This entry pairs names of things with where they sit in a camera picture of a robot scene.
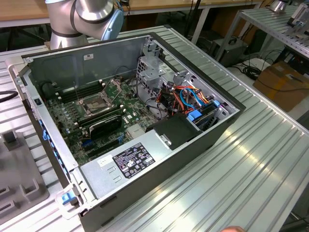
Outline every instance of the warning label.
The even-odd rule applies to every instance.
[[[113,157],[125,178],[131,178],[155,162],[141,143]]]

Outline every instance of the cardboard box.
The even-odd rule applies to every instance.
[[[309,94],[309,79],[283,61],[262,71],[253,86],[286,112]]]

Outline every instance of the connector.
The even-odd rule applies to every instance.
[[[217,106],[217,107],[219,107],[219,105],[220,105],[220,102],[219,101],[217,101],[217,100],[214,100],[213,101],[213,103],[215,104],[215,106]]]
[[[47,136],[48,136],[48,134],[47,134],[46,130],[43,130],[43,139],[47,140],[48,139]]]
[[[190,112],[188,114],[188,118],[191,120],[191,121],[194,121],[196,118],[202,116],[202,114],[200,113],[200,111],[198,110],[194,110],[192,112]]]
[[[65,205],[65,204],[75,200],[76,196],[74,195],[73,190],[71,190],[70,192],[63,194],[61,196],[61,199],[62,199],[62,204]]]

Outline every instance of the metal work surface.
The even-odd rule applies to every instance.
[[[309,182],[308,132],[250,87],[216,64],[173,29],[156,27],[119,37],[156,32],[246,106],[218,142],[148,193],[101,231],[219,231],[240,225],[249,231],[278,231]],[[2,53],[0,89],[14,89]],[[176,68],[172,57],[166,59]],[[0,131],[17,128],[27,136],[51,196],[0,226],[0,231],[83,231],[77,216],[65,220],[53,199],[61,189],[19,99],[0,104]]]
[[[286,34],[287,30],[292,28],[287,24],[287,22],[296,9],[296,6],[287,6],[284,14],[272,12],[268,8],[238,11],[229,30],[227,31],[225,39],[220,46],[220,49],[217,52],[215,59],[220,60],[220,57],[223,54],[224,49],[227,46],[227,43],[233,35],[233,32],[236,29],[236,26],[238,25],[238,22],[241,18],[247,21],[247,26],[249,26],[249,24],[251,23],[272,36],[269,41],[266,42],[261,51],[265,51],[265,49],[271,43],[272,39],[275,38],[286,44],[287,46],[291,47],[292,49],[296,50],[297,52],[303,54],[304,56],[309,57],[309,47],[302,44],[298,38],[294,38]],[[245,31],[242,30],[239,36],[242,36],[244,32]]]
[[[296,9],[296,6],[287,6],[285,14],[274,13],[267,8],[252,9],[240,12],[239,16],[309,58],[309,46],[286,34],[291,28],[287,22]]]

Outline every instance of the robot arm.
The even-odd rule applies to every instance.
[[[124,15],[113,0],[45,0],[52,27],[51,49],[116,38]]]

